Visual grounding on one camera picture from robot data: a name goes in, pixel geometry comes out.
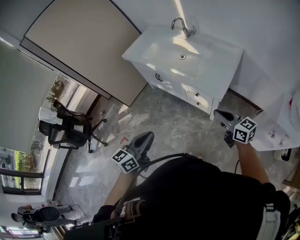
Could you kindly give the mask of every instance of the office chair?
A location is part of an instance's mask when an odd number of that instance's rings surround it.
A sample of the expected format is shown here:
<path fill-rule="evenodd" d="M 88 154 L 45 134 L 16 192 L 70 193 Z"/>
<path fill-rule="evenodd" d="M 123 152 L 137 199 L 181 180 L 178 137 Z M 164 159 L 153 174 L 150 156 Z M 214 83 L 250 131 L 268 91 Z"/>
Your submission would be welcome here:
<path fill-rule="evenodd" d="M 62 124 L 52 124 L 40 120 L 38 129 L 42 134 L 48 136 L 48 142 L 53 145 L 54 148 L 78 149 L 88 142 L 88 151 L 92 153 L 93 151 L 90 149 L 92 138 L 102 143 L 105 147 L 108 145 L 108 143 L 101 141 L 93 134 L 101 122 L 107 122 L 106 119 L 101 119 L 92 126 L 92 118 L 86 116 L 84 113 L 72 112 L 58 100 L 53 103 L 53 106 L 57 109 L 57 117 L 62 119 Z M 75 129 L 78 125 L 82 126 L 82 132 Z M 61 140 L 57 141 L 56 137 L 60 131 L 64 131 L 64 136 Z"/>

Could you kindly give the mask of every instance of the white vanity cabinet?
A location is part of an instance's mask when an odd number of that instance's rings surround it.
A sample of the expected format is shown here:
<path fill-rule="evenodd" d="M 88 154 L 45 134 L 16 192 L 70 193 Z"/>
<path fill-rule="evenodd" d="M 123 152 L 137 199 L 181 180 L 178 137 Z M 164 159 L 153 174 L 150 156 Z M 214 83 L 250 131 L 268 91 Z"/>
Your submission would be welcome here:
<path fill-rule="evenodd" d="M 122 55 L 151 85 L 210 114 L 224 97 L 243 50 L 204 34 L 147 29 Z"/>

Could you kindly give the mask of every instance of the tiled floor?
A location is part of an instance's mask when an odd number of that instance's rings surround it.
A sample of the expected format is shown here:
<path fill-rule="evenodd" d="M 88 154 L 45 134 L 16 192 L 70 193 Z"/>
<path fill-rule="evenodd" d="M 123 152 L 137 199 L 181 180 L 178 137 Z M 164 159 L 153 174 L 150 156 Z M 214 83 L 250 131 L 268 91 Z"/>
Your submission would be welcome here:
<path fill-rule="evenodd" d="M 231 93 L 225 95 L 220 108 L 243 117 L 254 117 L 256 113 L 254 108 Z M 72 151 L 56 194 L 62 203 L 79 204 L 90 220 L 103 205 L 120 173 L 110 157 L 121 147 L 124 137 L 130 141 L 135 135 L 153 131 L 155 139 L 148 153 L 150 159 L 186 152 L 203 156 L 205 161 L 217 165 L 222 171 L 234 172 L 237 151 L 224 142 L 225 131 L 220 124 L 167 92 L 147 85 L 130 108 L 116 99 L 100 99 L 93 111 L 94 120 L 101 118 L 103 110 L 106 110 L 107 123 L 100 126 L 98 136 L 109 145 L 97 147 L 92 154 L 87 153 L 85 147 Z M 297 161 L 292 159 L 285 163 L 274 160 L 272 152 L 259 152 L 258 155 L 271 182 L 277 189 L 282 188 L 282 180 Z M 151 166 L 143 173 L 144 176 L 161 164 Z M 86 221 L 78 208 L 66 217 Z"/>

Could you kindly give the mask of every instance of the window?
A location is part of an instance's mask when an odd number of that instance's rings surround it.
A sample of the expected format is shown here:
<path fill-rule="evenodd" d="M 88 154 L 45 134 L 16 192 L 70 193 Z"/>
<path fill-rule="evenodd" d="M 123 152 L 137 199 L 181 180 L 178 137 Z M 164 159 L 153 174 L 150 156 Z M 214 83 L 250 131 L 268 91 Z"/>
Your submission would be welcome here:
<path fill-rule="evenodd" d="M 58 99 L 69 106 L 79 84 L 58 75 L 45 102 Z M 4 193 L 40 194 L 49 144 L 45 135 L 38 130 L 38 121 L 31 143 L 30 153 L 0 148 L 0 181 Z"/>

